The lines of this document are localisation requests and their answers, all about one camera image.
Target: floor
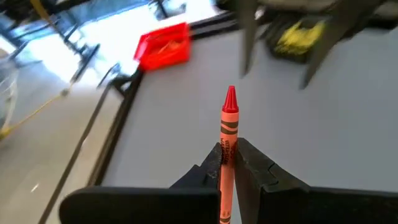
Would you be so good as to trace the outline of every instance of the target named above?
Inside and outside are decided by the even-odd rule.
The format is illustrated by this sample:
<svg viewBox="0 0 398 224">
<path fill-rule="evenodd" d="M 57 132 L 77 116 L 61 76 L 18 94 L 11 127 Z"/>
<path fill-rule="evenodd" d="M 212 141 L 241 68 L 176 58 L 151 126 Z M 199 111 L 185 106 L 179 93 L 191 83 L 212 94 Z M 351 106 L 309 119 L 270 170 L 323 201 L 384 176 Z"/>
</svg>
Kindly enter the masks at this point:
<svg viewBox="0 0 398 224">
<path fill-rule="evenodd" d="M 0 223 L 37 223 L 85 129 L 103 88 L 96 86 L 107 69 L 116 62 L 125 73 L 132 73 L 132 61 L 141 34 L 181 21 L 196 21 L 214 16 L 210 3 L 191 1 L 187 13 L 157 21 L 143 6 L 82 28 L 88 43 L 100 43 L 99 54 L 71 93 L 46 107 L 0 142 Z M 198 13 L 195 9 L 208 9 Z M 12 51 L 12 46 L 0 41 Z M 16 124 L 69 84 L 79 57 L 68 50 L 56 35 L 32 41 L 20 55 L 24 66 L 18 69 L 18 98 L 11 124 Z M 61 198 L 85 185 L 115 112 L 121 102 L 118 94 L 107 97 L 92 132 Z M 57 208 L 47 223 L 58 223 Z"/>
</svg>

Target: yellow object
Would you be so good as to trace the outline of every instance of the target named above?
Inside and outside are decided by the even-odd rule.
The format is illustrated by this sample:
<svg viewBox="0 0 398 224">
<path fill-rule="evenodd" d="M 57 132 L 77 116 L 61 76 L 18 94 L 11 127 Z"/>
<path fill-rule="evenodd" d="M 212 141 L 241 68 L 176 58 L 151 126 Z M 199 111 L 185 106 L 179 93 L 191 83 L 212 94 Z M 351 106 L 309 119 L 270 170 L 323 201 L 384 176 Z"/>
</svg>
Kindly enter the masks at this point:
<svg viewBox="0 0 398 224">
<path fill-rule="evenodd" d="M 275 51 L 283 54 L 302 55 L 307 53 L 321 36 L 325 23 L 317 22 L 311 29 L 301 29 L 302 21 L 298 21 L 287 29 L 278 40 Z"/>
<path fill-rule="evenodd" d="M 48 24 L 54 29 L 55 32 L 63 36 L 62 32 L 58 27 L 52 22 L 50 15 L 47 13 L 45 8 L 43 7 L 43 4 L 40 2 L 40 0 L 30 0 L 30 3 L 32 4 L 33 8 L 36 10 L 38 15 L 45 21 L 48 22 Z"/>
<path fill-rule="evenodd" d="M 49 104 L 53 103 L 54 101 L 56 101 L 58 99 L 66 97 L 67 94 L 65 94 L 65 93 L 69 93 L 71 88 L 72 88 L 72 86 L 73 86 L 73 83 L 70 84 L 69 88 L 67 88 L 66 90 L 61 91 L 61 93 L 58 96 L 56 96 L 56 97 L 48 100 L 47 102 L 45 102 L 42 106 L 40 106 L 40 108 L 35 110 L 33 113 L 28 115 L 26 118 L 24 118 L 22 121 L 18 122 L 17 124 L 15 124 L 13 126 L 10 126 L 10 127 L 3 127 L 0 130 L 0 140 L 3 140 L 5 137 L 7 137 L 9 134 L 11 134 L 15 129 L 19 128 L 26 121 L 28 121 L 31 118 L 33 118 L 36 114 L 38 114 L 40 111 L 42 111 Z"/>
</svg>

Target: crayon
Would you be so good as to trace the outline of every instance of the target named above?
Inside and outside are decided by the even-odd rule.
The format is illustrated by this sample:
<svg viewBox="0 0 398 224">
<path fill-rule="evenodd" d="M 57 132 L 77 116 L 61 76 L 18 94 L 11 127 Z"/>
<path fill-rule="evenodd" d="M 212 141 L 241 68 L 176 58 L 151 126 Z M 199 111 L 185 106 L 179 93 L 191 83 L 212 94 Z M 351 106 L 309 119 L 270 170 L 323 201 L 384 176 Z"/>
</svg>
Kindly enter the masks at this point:
<svg viewBox="0 0 398 224">
<path fill-rule="evenodd" d="M 169 41 L 165 46 L 163 46 L 157 53 L 162 53 L 165 49 L 170 49 L 170 50 L 175 50 L 180 46 L 179 43 L 177 43 L 174 40 Z"/>
<path fill-rule="evenodd" d="M 221 111 L 220 224 L 229 224 L 231 221 L 232 196 L 234 192 L 234 156 L 238 140 L 238 121 L 239 107 L 236 101 L 235 87 L 229 86 Z"/>
</svg>

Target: red box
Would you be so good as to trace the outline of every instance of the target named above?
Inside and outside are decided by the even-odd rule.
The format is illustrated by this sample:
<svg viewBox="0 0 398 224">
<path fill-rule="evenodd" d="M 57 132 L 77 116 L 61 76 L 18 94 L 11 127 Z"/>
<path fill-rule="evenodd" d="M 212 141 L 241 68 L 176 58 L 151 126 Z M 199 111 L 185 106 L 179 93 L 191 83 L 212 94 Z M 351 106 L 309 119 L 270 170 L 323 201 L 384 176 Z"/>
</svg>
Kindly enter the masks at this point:
<svg viewBox="0 0 398 224">
<path fill-rule="evenodd" d="M 134 59 L 144 70 L 155 70 L 187 62 L 190 58 L 190 29 L 184 22 L 141 36 Z"/>
</svg>

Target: black metal frame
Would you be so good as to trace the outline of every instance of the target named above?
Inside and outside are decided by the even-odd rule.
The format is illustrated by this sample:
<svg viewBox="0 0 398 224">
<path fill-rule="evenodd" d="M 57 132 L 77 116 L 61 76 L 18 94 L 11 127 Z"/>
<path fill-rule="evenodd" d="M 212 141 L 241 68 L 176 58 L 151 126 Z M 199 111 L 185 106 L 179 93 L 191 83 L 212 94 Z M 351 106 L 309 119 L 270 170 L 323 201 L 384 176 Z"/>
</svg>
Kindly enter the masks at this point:
<svg viewBox="0 0 398 224">
<path fill-rule="evenodd" d="M 75 82 L 83 75 L 83 73 L 85 72 L 91 59 L 94 57 L 94 55 L 97 53 L 98 49 L 100 48 L 100 45 L 97 44 L 94 47 L 89 47 L 86 44 L 84 44 L 84 46 L 82 46 L 82 47 L 77 47 L 76 44 L 72 43 L 69 40 L 69 38 L 72 36 L 72 34 L 75 31 L 79 30 L 79 28 L 81 26 L 81 22 L 72 14 L 72 12 L 69 11 L 69 8 L 62 9 L 60 7 L 61 5 L 53 5 L 48 1 L 45 1 L 44 5 L 45 5 L 45 8 L 49 10 L 50 14 L 55 15 L 56 19 L 53 22 L 55 27 L 59 27 L 59 23 L 63 17 L 66 20 L 70 21 L 73 25 L 73 27 L 68 32 L 58 33 L 58 34 L 63 39 L 63 42 L 65 43 L 65 45 L 69 49 L 72 49 L 76 54 L 79 54 L 81 57 L 80 66 L 79 66 L 78 70 L 75 72 L 75 74 L 72 76 L 72 79 L 71 79 L 72 82 Z M 16 50 L 12 53 L 12 59 L 14 59 L 17 57 L 17 55 L 19 53 L 21 53 L 23 51 L 23 49 L 29 43 L 29 41 L 22 40 L 22 38 L 24 36 L 33 34 L 35 32 L 44 30 L 49 27 L 51 27 L 51 25 L 47 24 L 42 27 L 39 27 L 38 29 L 30 30 L 22 35 L 16 36 L 16 35 L 13 35 L 13 31 L 12 31 L 16 27 L 12 26 L 11 28 L 7 28 L 7 27 L 4 27 L 2 24 L 0 24 L 0 34 L 3 35 L 3 37 L 6 38 L 10 43 L 15 45 Z"/>
<path fill-rule="evenodd" d="M 160 10 L 162 11 L 162 14 L 165 18 L 169 18 L 169 15 L 166 12 L 166 9 L 164 8 L 164 5 L 161 0 L 156 0 L 157 4 L 159 5 Z"/>
</svg>

